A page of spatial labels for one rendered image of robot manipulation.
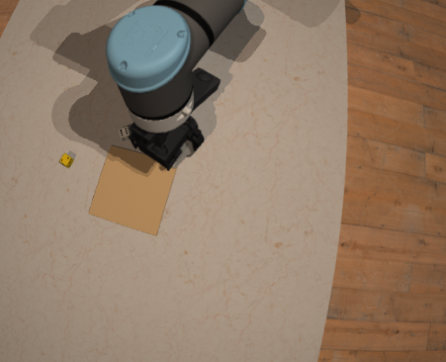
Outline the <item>yellow die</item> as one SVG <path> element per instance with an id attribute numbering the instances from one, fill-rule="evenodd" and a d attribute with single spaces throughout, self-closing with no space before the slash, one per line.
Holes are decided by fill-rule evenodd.
<path id="1" fill-rule="evenodd" d="M 74 161 L 69 155 L 66 153 L 63 154 L 61 159 L 59 160 L 63 165 L 65 165 L 67 168 L 69 168 Z"/>

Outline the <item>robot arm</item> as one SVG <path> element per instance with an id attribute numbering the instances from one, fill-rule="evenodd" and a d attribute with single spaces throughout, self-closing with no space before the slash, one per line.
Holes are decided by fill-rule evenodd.
<path id="1" fill-rule="evenodd" d="M 106 43 L 108 67 L 138 127 L 174 130 L 218 90 L 219 78 L 192 70 L 246 2 L 157 0 L 114 26 Z"/>

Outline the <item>white die with black pips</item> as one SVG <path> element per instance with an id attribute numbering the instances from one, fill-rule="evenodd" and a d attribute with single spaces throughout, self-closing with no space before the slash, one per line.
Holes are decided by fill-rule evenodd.
<path id="1" fill-rule="evenodd" d="M 129 129 L 129 127 L 124 127 L 124 128 L 119 129 L 119 134 L 120 134 L 120 138 L 121 138 L 122 141 L 130 139 L 129 138 L 129 136 L 130 136 L 130 129 Z"/>

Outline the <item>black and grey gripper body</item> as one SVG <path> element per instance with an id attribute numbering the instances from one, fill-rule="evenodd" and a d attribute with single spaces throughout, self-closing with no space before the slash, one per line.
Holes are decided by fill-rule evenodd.
<path id="1" fill-rule="evenodd" d="M 182 153 L 180 148 L 193 135 L 192 130 L 198 127 L 196 120 L 191 116 L 182 125 L 166 133 L 150 133 L 141 129 L 133 122 L 130 129 L 134 134 L 130 134 L 129 138 L 135 149 L 138 147 L 140 151 L 169 171 Z M 184 140 L 185 137 L 186 139 Z M 152 141 L 153 139 L 154 141 Z"/>

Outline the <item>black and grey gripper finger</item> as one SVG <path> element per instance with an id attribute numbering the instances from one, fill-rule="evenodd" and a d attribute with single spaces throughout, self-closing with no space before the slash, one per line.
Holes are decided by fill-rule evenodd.
<path id="1" fill-rule="evenodd" d="M 190 137 L 190 139 L 186 140 L 186 142 L 182 145 L 182 153 L 172 166 L 173 169 L 178 167 L 178 165 L 185 159 L 185 157 L 191 157 L 199 148 L 199 146 L 201 146 L 204 142 L 204 137 L 201 130 L 195 128 L 192 132 L 193 135 Z"/>

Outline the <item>orange flat mat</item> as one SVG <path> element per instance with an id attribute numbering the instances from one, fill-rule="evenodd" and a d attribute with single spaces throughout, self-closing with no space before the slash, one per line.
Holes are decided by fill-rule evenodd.
<path id="1" fill-rule="evenodd" d="M 111 145 L 89 214 L 157 235 L 176 169 Z"/>

